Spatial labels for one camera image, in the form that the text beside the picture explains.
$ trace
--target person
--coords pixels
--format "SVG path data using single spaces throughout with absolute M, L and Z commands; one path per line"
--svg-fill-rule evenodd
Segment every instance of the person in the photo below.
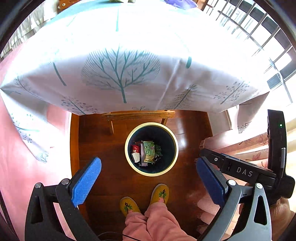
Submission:
M 166 206 L 169 199 L 169 188 L 165 184 L 158 184 L 151 195 L 150 205 L 143 215 L 130 197 L 120 200 L 120 209 L 126 217 L 126 228 L 123 234 L 141 241 L 196 241 L 187 235 L 179 226 L 174 215 Z M 270 207 L 272 240 L 278 240 L 294 216 L 289 208 L 289 202 L 281 198 Z M 133 239 L 123 236 L 123 241 Z

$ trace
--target yellow slipper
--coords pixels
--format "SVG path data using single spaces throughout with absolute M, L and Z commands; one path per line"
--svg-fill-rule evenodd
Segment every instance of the yellow slipper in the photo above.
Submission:
M 170 194 L 170 192 L 169 192 L 167 185 L 162 184 L 162 183 L 158 184 L 152 192 L 150 205 L 155 202 L 163 202 L 163 203 L 167 204 L 169 194 Z
M 130 197 L 123 197 L 120 202 L 120 210 L 122 211 L 123 215 L 126 217 L 128 213 L 131 212 L 141 212 L 136 202 L 131 199 Z

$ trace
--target bolt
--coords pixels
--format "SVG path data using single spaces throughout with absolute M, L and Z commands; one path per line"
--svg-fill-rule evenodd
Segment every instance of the bolt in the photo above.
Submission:
M 41 187 L 41 183 L 36 183 L 35 184 L 35 188 L 40 188 Z
M 228 183 L 231 186 L 235 186 L 236 185 L 236 181 L 235 180 L 232 180 L 232 179 L 228 180 Z
M 262 186 L 261 183 L 256 183 L 256 187 L 259 188 L 259 189 L 262 189 L 263 188 L 263 186 Z
M 67 185 L 69 183 L 69 179 L 68 178 L 65 178 L 62 180 L 62 184 L 63 185 Z

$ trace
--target pink bedspread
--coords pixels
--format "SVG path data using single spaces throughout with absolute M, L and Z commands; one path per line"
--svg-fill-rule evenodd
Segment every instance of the pink bedspread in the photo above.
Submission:
M 20 45 L 0 63 L 0 84 L 23 46 Z M 71 178 L 70 117 L 71 113 L 48 106 L 47 121 L 61 132 L 64 139 L 50 148 L 50 159 L 46 163 L 40 162 L 23 142 L 0 97 L 0 190 L 20 240 L 24 240 L 26 213 L 35 183 L 55 185 L 63 178 Z M 57 206 L 63 229 L 67 236 L 74 238 Z

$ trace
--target round trash can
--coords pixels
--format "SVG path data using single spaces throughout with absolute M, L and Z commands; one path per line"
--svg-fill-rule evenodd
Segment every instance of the round trash can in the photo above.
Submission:
M 132 145 L 134 142 L 146 140 L 152 140 L 154 144 L 161 147 L 162 157 L 153 165 L 141 167 L 133 161 Z M 179 153 L 178 142 L 173 132 L 156 122 L 147 122 L 133 129 L 126 139 L 124 149 L 129 165 L 136 172 L 148 177 L 156 177 L 168 172 L 176 163 Z

